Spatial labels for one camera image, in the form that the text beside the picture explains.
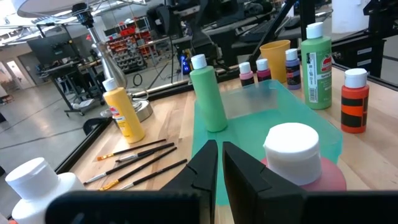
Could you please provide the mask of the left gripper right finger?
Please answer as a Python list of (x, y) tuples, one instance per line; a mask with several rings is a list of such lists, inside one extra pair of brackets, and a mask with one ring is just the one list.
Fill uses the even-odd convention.
[(223, 173), (235, 224), (398, 224), (398, 191), (306, 191), (231, 142)]

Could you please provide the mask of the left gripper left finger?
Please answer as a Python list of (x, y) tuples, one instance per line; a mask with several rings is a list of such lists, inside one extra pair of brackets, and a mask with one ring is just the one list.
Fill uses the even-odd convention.
[(217, 174), (218, 146), (209, 140), (160, 190), (65, 193), (45, 224), (214, 224)]

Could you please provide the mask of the large red paint bottle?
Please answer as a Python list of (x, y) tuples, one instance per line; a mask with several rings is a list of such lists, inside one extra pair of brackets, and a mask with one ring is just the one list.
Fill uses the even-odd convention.
[(270, 128), (263, 144), (262, 163), (271, 171), (308, 191), (342, 191), (347, 184), (340, 168), (321, 156), (320, 137), (303, 123)]

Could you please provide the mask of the large yellow paint bottle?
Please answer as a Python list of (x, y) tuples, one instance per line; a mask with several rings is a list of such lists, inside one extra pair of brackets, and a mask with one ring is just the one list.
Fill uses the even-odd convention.
[(119, 87), (114, 78), (105, 80), (103, 86), (105, 102), (126, 141), (129, 144), (141, 141), (145, 132), (126, 90)]

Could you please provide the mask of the small pink paint bottle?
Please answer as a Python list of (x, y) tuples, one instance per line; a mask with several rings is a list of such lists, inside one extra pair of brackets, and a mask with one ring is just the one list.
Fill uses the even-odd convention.
[(254, 84), (254, 75), (249, 62), (239, 64), (239, 79), (242, 86)]

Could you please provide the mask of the small magenta paint bottle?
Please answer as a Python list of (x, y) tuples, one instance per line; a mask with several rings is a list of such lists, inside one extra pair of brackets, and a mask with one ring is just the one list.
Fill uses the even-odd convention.
[(269, 68), (268, 59), (262, 58), (256, 61), (257, 80), (258, 82), (271, 79), (271, 70)]

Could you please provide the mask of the small purple paint bottle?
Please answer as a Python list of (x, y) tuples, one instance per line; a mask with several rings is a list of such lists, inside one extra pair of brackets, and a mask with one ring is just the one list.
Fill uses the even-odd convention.
[(290, 90), (301, 89), (300, 60), (297, 49), (288, 49), (285, 51), (285, 69), (287, 88)]

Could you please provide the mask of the large light green paint bottle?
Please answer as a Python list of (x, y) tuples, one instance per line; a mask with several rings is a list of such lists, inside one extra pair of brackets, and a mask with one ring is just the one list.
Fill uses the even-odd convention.
[(196, 94), (197, 103), (209, 132), (224, 130), (228, 125), (226, 113), (216, 79), (215, 69), (207, 64), (204, 54), (191, 58), (193, 70), (190, 78)]

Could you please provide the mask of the large spring green paint bottle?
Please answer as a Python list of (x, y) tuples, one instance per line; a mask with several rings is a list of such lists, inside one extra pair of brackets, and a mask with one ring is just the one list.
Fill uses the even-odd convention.
[(307, 39), (301, 43), (305, 104), (323, 110), (332, 101), (331, 38), (323, 35), (323, 22), (306, 27)]

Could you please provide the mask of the small orange paint bottle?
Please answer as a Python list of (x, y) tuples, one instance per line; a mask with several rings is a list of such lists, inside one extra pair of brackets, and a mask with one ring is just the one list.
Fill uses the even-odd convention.
[(368, 71), (352, 68), (345, 71), (341, 87), (341, 130), (358, 134), (366, 131), (368, 118), (369, 85)]

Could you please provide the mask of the large white paint bottle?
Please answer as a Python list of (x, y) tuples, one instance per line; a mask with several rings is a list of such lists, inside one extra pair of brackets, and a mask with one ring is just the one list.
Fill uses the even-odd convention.
[(21, 198), (11, 213), (18, 224), (45, 224), (45, 213), (53, 200), (67, 192), (85, 190), (75, 174), (57, 174), (43, 157), (12, 170), (6, 182)]

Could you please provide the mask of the teal translucent plastic bin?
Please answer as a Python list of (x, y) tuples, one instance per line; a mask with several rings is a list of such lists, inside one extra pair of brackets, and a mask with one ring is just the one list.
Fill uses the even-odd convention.
[(196, 154), (207, 141), (215, 140), (219, 147), (229, 141), (262, 163), (267, 163), (264, 142), (274, 126), (284, 123), (302, 123), (318, 133), (322, 174), (304, 184), (307, 176), (297, 165), (298, 174), (285, 166), (283, 178), (308, 191), (346, 190), (346, 179), (337, 166), (343, 150), (343, 135), (334, 125), (311, 110), (300, 99), (277, 81), (264, 81), (221, 93), (227, 127), (211, 133), (205, 127), (200, 107), (195, 106), (192, 153)]

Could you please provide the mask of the black desk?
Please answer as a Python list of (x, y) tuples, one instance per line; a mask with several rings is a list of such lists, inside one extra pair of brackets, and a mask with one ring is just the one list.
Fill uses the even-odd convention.
[[(272, 19), (270, 16), (261, 14), (225, 26), (205, 29), (204, 33), (208, 34), (213, 42), (221, 47), (223, 55), (226, 57), (224, 61), (227, 64), (233, 64), (237, 61), (237, 56), (251, 54), (259, 43), (259, 41), (240, 42), (239, 36), (270, 19)], [(299, 40), (302, 38), (300, 25), (300, 16), (286, 17), (277, 28), (272, 40), (289, 40), (292, 48), (299, 47)]]

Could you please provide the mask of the parts shelf with red bins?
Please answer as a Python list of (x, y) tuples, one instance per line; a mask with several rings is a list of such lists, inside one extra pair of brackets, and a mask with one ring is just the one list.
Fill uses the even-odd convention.
[(119, 68), (124, 73), (136, 72), (147, 68), (152, 40), (149, 21), (145, 16), (134, 17), (120, 22), (112, 29), (104, 31), (108, 38), (106, 44)]

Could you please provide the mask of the black keyboard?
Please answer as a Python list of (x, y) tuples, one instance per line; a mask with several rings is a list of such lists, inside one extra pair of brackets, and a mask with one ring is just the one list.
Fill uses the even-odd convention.
[(254, 26), (253, 28), (245, 31), (239, 36), (240, 42), (258, 42), (271, 28), (275, 19), (270, 19), (268, 21), (263, 21), (262, 23)]

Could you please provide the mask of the black equipment rack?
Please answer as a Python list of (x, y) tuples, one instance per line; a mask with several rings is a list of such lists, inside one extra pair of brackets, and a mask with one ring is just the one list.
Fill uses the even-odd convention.
[(369, 81), (398, 91), (398, 84), (381, 77), (385, 41), (398, 35), (398, 0), (355, 3), (359, 14), (368, 18), (368, 26), (332, 42), (333, 64), (346, 69), (364, 68)]

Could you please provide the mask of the black aluminium table frame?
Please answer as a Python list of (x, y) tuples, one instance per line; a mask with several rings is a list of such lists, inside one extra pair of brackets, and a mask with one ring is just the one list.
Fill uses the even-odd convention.
[[(334, 40), (331, 45), (333, 53), (344, 52), (346, 54), (347, 52), (353, 52), (354, 47), (364, 47), (365, 44), (370, 46), (370, 44), (376, 44), (376, 41), (380, 42), (387, 37), (398, 35), (398, 0), (370, 0), (364, 7), (363, 14), (369, 16), (368, 27), (345, 38)], [(333, 66), (338, 68), (353, 68), (353, 62), (354, 58), (351, 59), (347, 56), (346, 58), (338, 59), (337, 62), (333, 62)], [(391, 90), (398, 91), (398, 84), (381, 78), (381, 66), (382, 62), (371, 62), (370, 72), (374, 73), (370, 73), (368, 80)], [(221, 72), (221, 76), (217, 79), (218, 82), (225, 82), (237, 77), (237, 72)], [(191, 90), (193, 90), (193, 85), (188, 84), (187, 81), (159, 87), (158, 89), (149, 91), (149, 101), (174, 96)], [(112, 116), (105, 116), (86, 121), (83, 125), (83, 130), (87, 137), (55, 168), (55, 172), (57, 174), (68, 172), (98, 136), (108, 127), (112, 120)]]

